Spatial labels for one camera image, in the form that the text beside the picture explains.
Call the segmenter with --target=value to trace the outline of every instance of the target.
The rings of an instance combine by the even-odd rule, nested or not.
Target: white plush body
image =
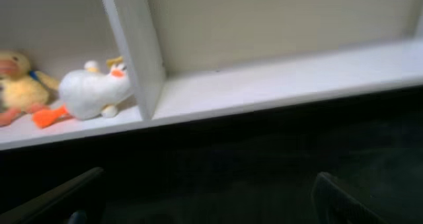
[[[94,118],[107,106],[116,106],[131,95],[128,76],[77,70],[68,73],[59,86],[67,111],[80,120]]]

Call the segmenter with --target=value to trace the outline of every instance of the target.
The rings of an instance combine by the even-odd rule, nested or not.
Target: yellow plush duck
[[[48,108],[49,92],[44,85],[57,90],[59,81],[40,71],[31,71],[24,55],[0,51],[1,100],[6,108],[0,113],[0,126],[9,125],[21,112],[33,114]]]

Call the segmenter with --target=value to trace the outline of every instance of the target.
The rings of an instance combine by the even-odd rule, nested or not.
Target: orange beak
[[[122,72],[119,69],[112,70],[112,75],[115,76],[115,77],[123,77],[123,76],[125,76],[124,72]]]
[[[18,71],[19,68],[15,62],[8,59],[0,60],[0,74],[13,75]]]

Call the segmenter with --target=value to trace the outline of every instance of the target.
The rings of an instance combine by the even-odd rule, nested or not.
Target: plush duck
[[[130,80],[121,57],[109,60],[108,64],[110,73],[106,75],[99,72],[95,61],[86,62],[85,70],[68,73],[59,85],[59,97],[65,105],[35,113],[32,116],[35,124],[45,128],[66,115],[79,120],[117,115],[116,105],[132,94]]]
[[[1,100],[6,108],[0,113],[0,126],[15,120],[21,112],[29,114],[47,108],[49,92],[59,82],[41,71],[31,71],[28,58],[17,52],[0,52]]]

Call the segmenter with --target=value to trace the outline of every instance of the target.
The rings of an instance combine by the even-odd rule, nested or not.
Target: dark area under shelf
[[[105,223],[317,223],[321,171],[423,203],[422,131],[415,87],[3,151],[0,213],[92,167]]]

